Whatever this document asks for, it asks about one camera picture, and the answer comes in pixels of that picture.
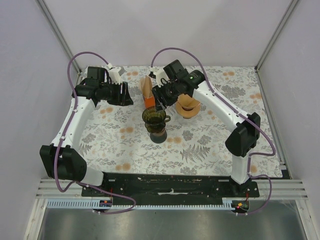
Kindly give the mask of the brown paper coffee filters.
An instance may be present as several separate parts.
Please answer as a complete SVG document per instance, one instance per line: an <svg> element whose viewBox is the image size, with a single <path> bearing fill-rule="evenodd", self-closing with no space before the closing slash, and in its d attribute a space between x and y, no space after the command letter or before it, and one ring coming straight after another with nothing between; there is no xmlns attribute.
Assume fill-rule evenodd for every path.
<svg viewBox="0 0 320 240"><path fill-rule="evenodd" d="M139 89L141 90L141 93L145 98L150 98L153 96L152 88L153 88L152 80L148 75L146 75L145 77L142 77L139 80Z"/></svg>

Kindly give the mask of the green glass coffee dripper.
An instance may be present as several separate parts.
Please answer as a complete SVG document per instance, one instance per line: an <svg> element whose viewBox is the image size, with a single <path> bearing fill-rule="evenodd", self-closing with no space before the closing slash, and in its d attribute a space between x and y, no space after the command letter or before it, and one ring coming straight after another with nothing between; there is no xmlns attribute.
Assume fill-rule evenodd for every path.
<svg viewBox="0 0 320 240"><path fill-rule="evenodd" d="M142 120L147 131L154 134L162 132L171 117L166 114L165 110L156 110L155 107L149 107L143 111Z"/></svg>

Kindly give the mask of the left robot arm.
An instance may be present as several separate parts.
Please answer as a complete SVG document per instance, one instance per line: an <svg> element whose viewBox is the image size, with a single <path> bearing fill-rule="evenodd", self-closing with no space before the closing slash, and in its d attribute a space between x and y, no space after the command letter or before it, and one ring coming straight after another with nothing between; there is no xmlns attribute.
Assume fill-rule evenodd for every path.
<svg viewBox="0 0 320 240"><path fill-rule="evenodd" d="M109 182L102 171L88 167L79 154L80 140L86 123L99 102L114 106L131 106L128 83L122 81L123 67L89 66L87 75L75 86L68 114L50 145L39 151L45 171L50 178L93 185L93 191L103 197L110 192Z"/></svg>

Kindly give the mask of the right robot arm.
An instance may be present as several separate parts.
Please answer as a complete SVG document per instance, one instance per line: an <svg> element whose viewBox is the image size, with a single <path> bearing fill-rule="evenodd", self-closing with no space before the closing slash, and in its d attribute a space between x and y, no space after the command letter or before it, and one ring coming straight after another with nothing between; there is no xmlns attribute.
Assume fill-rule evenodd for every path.
<svg viewBox="0 0 320 240"><path fill-rule="evenodd" d="M235 197L242 196L247 191L250 178L249 154L260 137L257 129L261 124L260 116L236 107L213 88L203 71L188 72L179 60L160 69L151 67L149 76L156 80L152 94L157 110L174 105L178 97L185 94L204 104L224 123L230 131L225 146L232 155L230 178L233 181L229 184L229 191Z"/></svg>

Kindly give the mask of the red capped dark bottle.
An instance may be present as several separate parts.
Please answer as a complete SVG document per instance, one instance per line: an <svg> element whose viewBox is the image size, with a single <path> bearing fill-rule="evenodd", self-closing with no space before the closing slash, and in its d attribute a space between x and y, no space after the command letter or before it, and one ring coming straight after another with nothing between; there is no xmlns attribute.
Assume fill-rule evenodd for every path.
<svg viewBox="0 0 320 240"><path fill-rule="evenodd" d="M150 139L153 143L161 144L167 139L167 131L164 129L162 132L150 133Z"/></svg>

